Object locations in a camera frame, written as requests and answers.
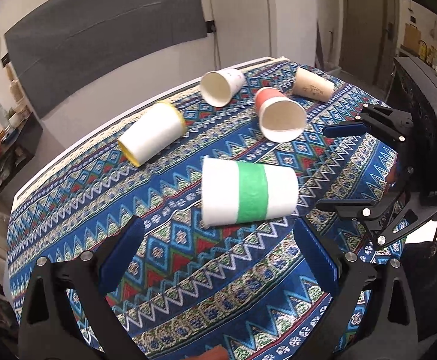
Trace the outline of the green striped white paper cup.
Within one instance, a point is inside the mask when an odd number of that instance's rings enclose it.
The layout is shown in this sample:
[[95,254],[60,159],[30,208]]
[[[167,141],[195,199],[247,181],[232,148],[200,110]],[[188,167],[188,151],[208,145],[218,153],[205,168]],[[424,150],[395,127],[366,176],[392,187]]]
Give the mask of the green striped white paper cup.
[[290,167],[203,159],[201,216],[206,228],[290,215],[298,194],[297,176]]

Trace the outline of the beige kraft paper cup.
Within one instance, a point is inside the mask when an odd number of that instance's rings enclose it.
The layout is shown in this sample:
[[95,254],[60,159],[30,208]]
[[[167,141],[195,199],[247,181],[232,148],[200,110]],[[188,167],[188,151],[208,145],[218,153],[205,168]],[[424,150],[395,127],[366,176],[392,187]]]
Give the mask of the beige kraft paper cup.
[[321,76],[298,67],[292,88],[293,95],[319,102],[328,102],[333,96],[334,84]]

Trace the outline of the orange and white paper cup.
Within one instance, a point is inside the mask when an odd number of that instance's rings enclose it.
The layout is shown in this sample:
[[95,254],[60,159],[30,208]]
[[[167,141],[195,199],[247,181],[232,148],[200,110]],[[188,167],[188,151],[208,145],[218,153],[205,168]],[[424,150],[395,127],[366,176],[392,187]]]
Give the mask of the orange and white paper cup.
[[260,130],[268,141],[290,142],[304,132],[305,109],[277,88],[260,88],[254,99]]

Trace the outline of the white cup with pink hearts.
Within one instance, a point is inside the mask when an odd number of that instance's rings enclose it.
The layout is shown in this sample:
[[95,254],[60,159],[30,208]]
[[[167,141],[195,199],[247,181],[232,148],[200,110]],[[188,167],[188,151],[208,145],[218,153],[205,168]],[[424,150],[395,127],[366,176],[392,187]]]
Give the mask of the white cup with pink hearts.
[[231,67],[207,72],[200,79],[200,95],[212,107],[225,107],[245,84],[244,73]]

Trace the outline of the yellow rimmed white paper cup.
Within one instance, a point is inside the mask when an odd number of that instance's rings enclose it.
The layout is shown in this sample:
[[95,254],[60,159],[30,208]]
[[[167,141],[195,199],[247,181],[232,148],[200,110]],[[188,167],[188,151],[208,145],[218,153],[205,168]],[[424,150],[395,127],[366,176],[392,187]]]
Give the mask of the yellow rimmed white paper cup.
[[179,110],[169,102],[157,102],[118,138],[118,145],[127,160],[139,167],[186,132]]

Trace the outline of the brown wooden door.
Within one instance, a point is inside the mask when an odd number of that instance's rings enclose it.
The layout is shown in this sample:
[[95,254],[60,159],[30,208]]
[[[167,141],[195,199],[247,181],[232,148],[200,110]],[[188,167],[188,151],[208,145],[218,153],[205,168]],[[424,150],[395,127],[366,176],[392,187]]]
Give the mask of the brown wooden door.
[[340,66],[369,86],[386,90],[398,37],[398,0],[344,0]]

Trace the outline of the white refrigerator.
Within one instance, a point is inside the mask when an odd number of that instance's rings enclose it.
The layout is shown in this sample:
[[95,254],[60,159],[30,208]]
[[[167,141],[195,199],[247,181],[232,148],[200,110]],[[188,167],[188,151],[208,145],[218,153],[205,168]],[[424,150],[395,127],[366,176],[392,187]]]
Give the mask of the white refrigerator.
[[262,57],[315,63],[316,0],[210,0],[218,60],[229,67]]

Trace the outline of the blue patterned tablecloth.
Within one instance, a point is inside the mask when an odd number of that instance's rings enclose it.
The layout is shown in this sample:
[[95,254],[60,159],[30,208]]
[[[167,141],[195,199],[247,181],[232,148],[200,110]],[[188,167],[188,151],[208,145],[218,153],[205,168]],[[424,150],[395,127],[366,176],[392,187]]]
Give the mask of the blue patterned tablecloth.
[[107,297],[122,326],[151,359],[195,356],[223,346],[231,359],[286,359],[324,314],[331,298],[310,272],[293,238],[294,216],[235,227],[205,228],[200,212],[205,157],[291,168],[298,179],[295,216],[306,217],[344,251],[367,263],[402,252],[374,250],[360,223],[318,211],[320,198],[381,198],[395,152],[373,136],[331,139],[325,125],[352,119],[375,98],[333,79],[327,103],[299,98],[307,125],[289,143],[265,139],[255,93],[291,94],[297,65],[283,58],[245,69],[246,85],[223,108],[208,105],[190,81],[158,95],[188,130],[142,167],[131,165],[118,137],[144,109],[135,106],[51,161],[15,195],[8,225],[8,282],[20,314],[33,265],[76,258],[130,217],[144,240]]

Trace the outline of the black wall shelf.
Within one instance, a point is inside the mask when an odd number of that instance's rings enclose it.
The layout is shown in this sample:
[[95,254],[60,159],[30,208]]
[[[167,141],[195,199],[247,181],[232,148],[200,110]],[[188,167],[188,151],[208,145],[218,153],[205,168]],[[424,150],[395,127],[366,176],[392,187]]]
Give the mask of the black wall shelf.
[[0,194],[35,156],[43,130],[35,115],[30,114],[0,146]]

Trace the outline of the dark grey wall panel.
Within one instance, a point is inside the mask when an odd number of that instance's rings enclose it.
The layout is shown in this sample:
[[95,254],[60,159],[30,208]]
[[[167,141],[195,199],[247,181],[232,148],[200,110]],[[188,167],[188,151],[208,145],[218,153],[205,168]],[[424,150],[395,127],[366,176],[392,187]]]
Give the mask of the dark grey wall panel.
[[44,117],[112,70],[206,34],[201,0],[48,0],[5,41],[26,96]]

